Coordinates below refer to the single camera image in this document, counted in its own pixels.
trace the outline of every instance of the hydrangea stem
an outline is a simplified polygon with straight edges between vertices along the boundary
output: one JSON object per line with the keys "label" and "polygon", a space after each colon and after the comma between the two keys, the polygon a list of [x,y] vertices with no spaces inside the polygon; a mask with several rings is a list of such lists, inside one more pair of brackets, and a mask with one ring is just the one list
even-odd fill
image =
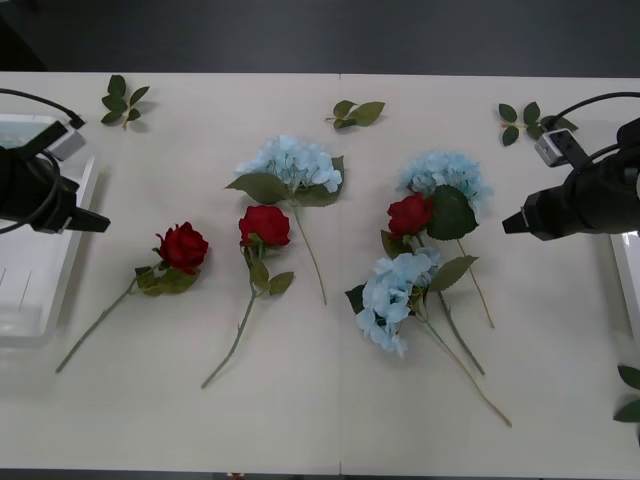
{"label": "hydrangea stem", "polygon": [[309,240],[307,240],[307,236],[304,233],[304,229],[302,228],[302,223],[300,222],[300,212],[298,211],[298,207],[296,205],[292,205],[293,214],[296,217],[296,222],[298,223],[298,227],[300,228],[300,232],[302,233],[302,238],[304,238],[304,243],[307,244],[307,248],[309,249],[309,253],[311,254],[311,260],[313,260],[313,264],[316,267],[316,273],[318,274],[318,280],[320,281],[320,290],[322,290],[322,300],[324,304],[327,304],[327,294],[324,291],[324,283],[322,281],[322,275],[320,275],[320,268],[318,267],[318,262],[316,262],[316,257],[313,255],[313,250],[311,250],[311,245],[309,245]]}
{"label": "hydrangea stem", "polygon": [[442,295],[442,292],[438,292],[438,298],[440,298],[440,303],[442,304],[442,309],[444,310],[444,314],[447,317],[447,321],[449,322],[449,325],[451,326],[451,330],[453,330],[453,334],[458,339],[458,342],[460,342],[460,345],[462,345],[462,348],[466,352],[466,354],[469,355],[469,358],[471,359],[473,364],[476,366],[478,371],[482,375],[484,375],[484,369],[480,365],[480,362],[478,362],[476,357],[473,356],[473,353],[471,353],[471,349],[466,344],[466,342],[462,339],[462,335],[460,335],[460,332],[458,331],[458,328],[456,327],[456,324],[453,322],[453,317],[451,317],[451,308],[449,307],[449,305],[447,305],[447,302],[445,302],[444,296]]}
{"label": "hydrangea stem", "polygon": [[225,359],[222,362],[220,362],[220,365],[218,365],[218,367],[213,371],[213,373],[209,375],[207,379],[204,381],[204,383],[200,386],[200,388],[202,389],[207,388],[207,385],[211,383],[211,381],[215,378],[218,372],[220,372],[220,370],[224,368],[224,366],[233,356],[233,353],[236,351],[236,348],[238,347],[238,343],[240,343],[240,337],[242,336],[242,332],[244,332],[244,327],[247,326],[247,320],[249,319],[249,314],[251,313],[253,302],[255,302],[256,298],[258,297],[258,294],[255,288],[253,288],[253,284],[251,283],[251,281],[249,282],[249,285],[251,286],[251,300],[249,300],[249,305],[247,305],[247,310],[244,312],[244,318],[242,319],[242,323],[238,326],[238,334],[236,335],[236,339],[233,342],[233,345],[231,346],[231,350],[229,350],[229,353],[227,354]]}
{"label": "hydrangea stem", "polygon": [[451,355],[451,357],[453,357],[453,359],[460,366],[460,368],[462,368],[462,370],[467,375],[467,377],[469,377],[469,379],[473,382],[473,385],[476,387],[476,389],[478,390],[478,393],[480,394],[482,399],[487,403],[489,408],[491,408],[491,410],[493,410],[504,421],[504,423],[506,423],[509,427],[512,427],[513,425],[511,424],[511,421],[509,420],[509,418],[507,418],[507,416],[504,413],[502,413],[500,409],[491,402],[491,400],[489,400],[489,398],[482,391],[482,388],[480,388],[480,385],[478,384],[476,379],[473,377],[473,374],[467,369],[467,367],[464,366],[464,363],[462,363],[462,360],[460,360],[460,358],[458,358],[458,356],[455,353],[453,353],[453,350],[449,348],[449,345],[447,345],[447,343],[442,339],[438,331],[435,328],[433,328],[431,323],[429,323],[428,321],[424,319],[420,319],[420,321],[424,323],[429,328],[429,330],[431,330],[431,333],[433,333],[433,336],[436,337],[436,339],[440,342],[443,348],[449,353],[449,355]]}
{"label": "hydrangea stem", "polygon": [[[460,240],[458,239],[456,241],[458,242],[458,246],[460,247],[460,251],[462,252],[462,255],[466,255],[464,248],[462,248],[462,243],[460,242]],[[489,313],[489,307],[487,307],[487,302],[484,299],[484,295],[482,295],[482,290],[480,290],[480,286],[478,285],[478,281],[476,280],[476,276],[473,274],[473,270],[471,269],[471,267],[469,267],[469,273],[471,274],[471,280],[473,280],[473,283],[476,286],[478,293],[480,294],[480,298],[482,299],[482,305],[484,305],[484,311],[487,312],[487,318],[489,319],[489,324],[491,325],[491,328],[496,328],[495,324],[493,323],[493,318],[491,318],[491,314]]]}

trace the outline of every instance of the red rose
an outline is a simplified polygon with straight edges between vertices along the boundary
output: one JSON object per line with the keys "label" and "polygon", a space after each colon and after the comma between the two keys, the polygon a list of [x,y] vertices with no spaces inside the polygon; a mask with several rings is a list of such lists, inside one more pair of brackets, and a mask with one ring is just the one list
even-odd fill
{"label": "red rose", "polygon": [[392,203],[387,213],[391,216],[389,230],[394,237],[415,235],[424,229],[433,212],[433,200],[416,193],[401,202]]}
{"label": "red rose", "polygon": [[160,256],[176,270],[182,270],[188,275],[195,275],[194,267],[204,262],[204,256],[209,249],[200,233],[196,232],[189,222],[181,227],[176,224],[176,229],[170,228],[164,238],[160,238]]}
{"label": "red rose", "polygon": [[289,243],[289,218],[278,207],[247,207],[247,213],[238,225],[242,232],[240,245],[251,243],[250,233],[255,233],[269,245],[284,246]]}

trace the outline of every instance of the hydrangea leaf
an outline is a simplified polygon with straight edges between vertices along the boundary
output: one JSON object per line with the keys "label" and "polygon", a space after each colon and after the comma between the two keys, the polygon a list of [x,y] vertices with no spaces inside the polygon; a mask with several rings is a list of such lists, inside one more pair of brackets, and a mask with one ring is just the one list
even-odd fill
{"label": "hydrangea leaf", "polygon": [[303,207],[326,207],[335,203],[342,192],[344,185],[344,156],[332,159],[333,168],[342,175],[342,183],[338,185],[338,190],[331,193],[324,185],[313,185],[311,187],[298,188],[295,198]]}
{"label": "hydrangea leaf", "polygon": [[393,234],[385,230],[380,230],[380,236],[382,237],[382,246],[384,251],[387,252],[389,258],[394,259],[401,253],[412,253],[413,249],[410,245],[407,245],[399,238],[393,238]]}
{"label": "hydrangea leaf", "polygon": [[281,295],[286,292],[293,282],[293,276],[293,272],[284,272],[273,277],[270,282],[269,295]]}
{"label": "hydrangea leaf", "polygon": [[433,216],[427,234],[436,240],[456,240],[472,232],[478,224],[464,194],[450,185],[440,185],[433,193]]}
{"label": "hydrangea leaf", "polygon": [[362,303],[362,291],[364,290],[364,286],[365,284],[363,283],[362,285],[358,285],[348,292],[344,292],[349,299],[349,303],[351,303],[353,313],[355,313],[356,315],[364,310],[364,305]]}
{"label": "hydrangea leaf", "polygon": [[448,261],[438,269],[431,279],[429,291],[441,292],[442,290],[446,290],[453,286],[453,284],[462,278],[465,272],[471,267],[471,264],[477,259],[478,257],[466,255],[464,257],[458,257]]}
{"label": "hydrangea leaf", "polygon": [[355,103],[350,102],[349,100],[342,100],[341,102],[336,103],[336,106],[333,107],[333,114],[336,118],[342,119],[349,114],[349,111]]}
{"label": "hydrangea leaf", "polygon": [[357,125],[368,127],[378,119],[384,109],[384,105],[384,102],[363,103],[351,112],[347,119],[354,119]]}
{"label": "hydrangea leaf", "polygon": [[226,188],[245,192],[262,205],[273,205],[285,200],[288,195],[287,187],[270,173],[247,173],[236,178]]}

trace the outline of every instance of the loose leaf sprig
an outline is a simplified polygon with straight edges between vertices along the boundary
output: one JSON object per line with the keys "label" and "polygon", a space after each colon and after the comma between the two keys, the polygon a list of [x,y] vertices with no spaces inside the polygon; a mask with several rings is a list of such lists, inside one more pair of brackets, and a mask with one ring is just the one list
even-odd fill
{"label": "loose leaf sprig", "polygon": [[126,130],[129,122],[137,120],[142,116],[140,110],[133,108],[133,106],[149,91],[149,88],[150,87],[139,88],[133,92],[129,101],[127,101],[125,99],[127,83],[124,77],[122,75],[113,75],[107,87],[108,95],[102,97],[102,103],[110,112],[102,118],[101,122],[108,125],[117,122],[124,115],[125,120],[122,128]]}
{"label": "loose leaf sprig", "polygon": [[384,109],[385,103],[367,102],[352,110],[356,105],[357,103],[353,103],[350,100],[342,100],[333,107],[333,115],[335,117],[328,117],[325,120],[333,122],[333,128],[336,130],[353,125],[368,127],[378,119]]}
{"label": "loose leaf sprig", "polygon": [[[524,108],[524,111],[522,112],[524,125],[517,123],[518,114],[516,113],[515,108],[513,108],[511,105],[507,105],[505,103],[499,104],[498,113],[504,121],[504,123],[502,124],[502,126],[504,127],[504,131],[502,132],[500,141],[505,147],[513,145],[516,140],[518,140],[518,137],[520,136],[520,129],[525,129],[529,137],[531,137],[533,140],[538,140],[542,135],[542,128],[540,127],[540,125],[546,123],[547,120],[552,118],[552,115],[540,118],[540,107],[536,102],[531,102]],[[576,125],[574,125],[564,117],[559,118],[556,121],[555,126],[558,129],[568,128],[572,132],[578,129]]]}

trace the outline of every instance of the black wire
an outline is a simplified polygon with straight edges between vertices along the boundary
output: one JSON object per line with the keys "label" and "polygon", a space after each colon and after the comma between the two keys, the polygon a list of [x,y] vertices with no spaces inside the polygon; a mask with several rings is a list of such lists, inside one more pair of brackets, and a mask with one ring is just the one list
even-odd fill
{"label": "black wire", "polygon": [[16,97],[27,98],[29,100],[44,103],[45,105],[49,105],[50,107],[57,108],[61,112],[66,113],[69,118],[71,118],[71,126],[75,129],[78,129],[84,125],[84,120],[80,118],[80,115],[56,102],[47,100],[46,98],[38,97],[37,95],[31,95],[30,93],[21,92],[19,90],[11,90],[9,88],[0,88],[0,94],[15,95]]}
{"label": "black wire", "polygon": [[49,160],[49,162],[51,163],[51,167],[53,168],[53,174],[54,174],[53,184],[51,185],[51,190],[49,190],[47,198],[44,199],[44,201],[40,204],[40,206],[36,208],[31,213],[31,215],[17,221],[13,225],[0,228],[0,235],[2,235],[3,233],[12,232],[13,230],[17,230],[18,228],[24,225],[30,224],[31,222],[36,220],[40,215],[42,215],[45,212],[47,208],[49,208],[51,203],[58,196],[58,190],[60,189],[60,185],[62,184],[62,176],[60,175],[60,166],[58,165],[58,162],[53,157],[53,155],[51,155],[49,152],[44,151],[41,153],[41,155],[43,155],[44,157],[46,157],[47,160]]}
{"label": "black wire", "polygon": [[640,92],[614,92],[614,93],[605,93],[604,95],[598,95],[597,97],[592,97],[589,98],[587,100],[584,100],[580,103],[576,103],[575,105],[564,109],[563,111],[561,111],[559,114],[554,115],[553,117],[551,117],[549,120],[547,120],[545,122],[545,129],[547,131],[553,130],[553,127],[555,126],[556,122],[558,120],[560,120],[562,117],[564,117],[565,115],[568,115],[569,113],[573,112],[574,110],[577,110],[578,108],[584,107],[585,105],[590,105],[592,103],[596,103],[596,102],[600,102],[602,100],[609,100],[610,98],[618,98],[618,97],[633,97],[633,98],[640,98]]}

